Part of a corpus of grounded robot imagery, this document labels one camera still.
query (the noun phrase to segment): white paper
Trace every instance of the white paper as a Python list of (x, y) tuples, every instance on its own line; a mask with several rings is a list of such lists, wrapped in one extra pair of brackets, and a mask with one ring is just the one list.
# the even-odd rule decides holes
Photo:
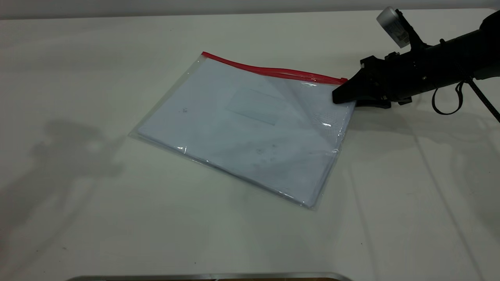
[(207, 58), (137, 133), (312, 207), (354, 106), (334, 88)]

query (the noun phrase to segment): black cable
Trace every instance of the black cable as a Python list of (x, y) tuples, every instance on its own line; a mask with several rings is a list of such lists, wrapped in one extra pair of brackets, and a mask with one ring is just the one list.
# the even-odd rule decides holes
[(438, 92), (439, 88), (437, 88), (434, 91), (434, 94), (432, 95), (432, 108), (434, 109), (434, 111), (441, 114), (441, 115), (450, 115), (450, 114), (454, 114), (455, 112), (459, 111), (459, 109), (462, 108), (462, 104), (464, 103), (464, 94), (462, 93), (462, 87), (464, 86), (464, 82), (465, 81), (458, 83), (455, 87), (455, 92), (458, 95), (458, 108), (455, 111), (450, 112), (450, 113), (444, 113), (436, 107), (436, 93)]
[(469, 86), (472, 88), (472, 90), (474, 91), (474, 93), (477, 95), (477, 97), (481, 100), (481, 102), (486, 106), (486, 108), (489, 110), (489, 112), (491, 112), (491, 114), (493, 114), (493, 116), (495, 117), (495, 119), (500, 122), (500, 113), (497, 111), (497, 109), (493, 106), (493, 104), (491, 104), (491, 102), (485, 97), (485, 95), (483, 94), (483, 92), (479, 89), (479, 87), (476, 85), (476, 83), (474, 83), (474, 81), (472, 81), (472, 79), (470, 81), (465, 81), (467, 84), (469, 84)]

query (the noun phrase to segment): white table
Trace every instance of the white table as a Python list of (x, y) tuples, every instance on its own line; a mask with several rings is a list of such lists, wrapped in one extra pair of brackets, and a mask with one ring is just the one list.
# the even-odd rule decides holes
[[(434, 45), (493, 10), (403, 12)], [(500, 125), (468, 86), (451, 116), (431, 93), (357, 109), (316, 211), (127, 137), (202, 51), (350, 78), (398, 50), (378, 14), (0, 21), (0, 280), (498, 280)], [(500, 107), (500, 79), (477, 84)]]

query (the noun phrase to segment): white wall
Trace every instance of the white wall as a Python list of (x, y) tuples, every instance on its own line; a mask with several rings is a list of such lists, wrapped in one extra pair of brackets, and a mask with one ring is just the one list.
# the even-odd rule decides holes
[(0, 19), (492, 8), (500, 0), (0, 0)]

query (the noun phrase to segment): red zipper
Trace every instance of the red zipper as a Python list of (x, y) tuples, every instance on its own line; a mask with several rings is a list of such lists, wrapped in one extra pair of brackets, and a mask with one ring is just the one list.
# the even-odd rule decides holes
[(202, 52), (202, 56), (218, 61), (220, 63), (239, 68), (245, 71), (253, 72), (256, 74), (260, 75), (265, 75), (265, 76), (271, 76), (271, 77), (278, 77), (278, 78), (285, 78), (285, 79), (293, 79), (293, 80), (300, 80), (300, 81), (308, 81), (308, 82), (314, 82), (314, 83), (321, 83), (321, 84), (333, 84), (333, 85), (341, 85), (345, 82), (347, 82), (346, 78), (333, 78), (330, 76), (325, 76), (321, 74), (315, 74), (315, 73), (310, 73), (310, 72), (305, 72), (305, 71), (298, 71), (298, 70), (293, 70), (293, 69), (285, 69), (285, 68), (271, 68), (271, 67), (257, 67), (257, 66), (251, 66), (251, 65), (246, 65), (238, 62), (234, 62), (231, 60), (227, 60), (222, 57), (218, 57), (216, 55), (213, 55), (208, 52)]

